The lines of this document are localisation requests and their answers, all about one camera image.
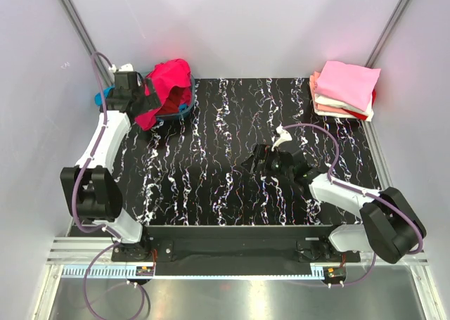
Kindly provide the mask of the magenta t shirt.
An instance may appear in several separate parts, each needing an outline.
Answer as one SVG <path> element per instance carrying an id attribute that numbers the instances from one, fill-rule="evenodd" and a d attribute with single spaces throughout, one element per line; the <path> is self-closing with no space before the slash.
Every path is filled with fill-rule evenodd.
<path id="1" fill-rule="evenodd" d="M 157 64 L 146 78 L 152 79 L 162 106 L 173 87 L 191 88 L 191 68 L 184 59 L 180 58 Z M 149 130 L 157 123 L 155 116 L 158 115 L 161 107 L 137 116 L 135 119 L 137 125 L 144 131 Z"/>

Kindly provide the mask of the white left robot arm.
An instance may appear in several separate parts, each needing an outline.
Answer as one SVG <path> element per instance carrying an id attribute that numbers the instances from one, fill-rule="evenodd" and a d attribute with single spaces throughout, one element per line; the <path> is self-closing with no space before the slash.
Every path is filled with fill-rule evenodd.
<path id="1" fill-rule="evenodd" d="M 141 224 L 123 208 L 122 193 L 113 179 L 113 165 L 123 138 L 141 114 L 161 106 L 152 83 L 134 70 L 113 73 L 114 87 L 101 93 L 98 124 L 86 150 L 72 167 L 64 167 L 60 182 L 68 210 L 83 233 L 104 231 L 127 245 L 138 261 L 152 251 Z"/>

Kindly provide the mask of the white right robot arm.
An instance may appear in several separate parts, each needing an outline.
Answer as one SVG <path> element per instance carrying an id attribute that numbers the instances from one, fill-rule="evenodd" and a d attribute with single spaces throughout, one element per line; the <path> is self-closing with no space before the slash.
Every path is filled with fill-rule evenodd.
<path id="1" fill-rule="evenodd" d="M 396 188 L 368 189 L 329 176 L 322 169 L 272 145 L 258 144 L 242 164 L 253 174 L 287 183 L 305 198 L 334 205 L 361 220 L 343 224 L 319 243 L 323 259 L 335 261 L 344 252 L 373 252 L 390 264 L 423 249 L 426 230 L 404 195 Z"/>

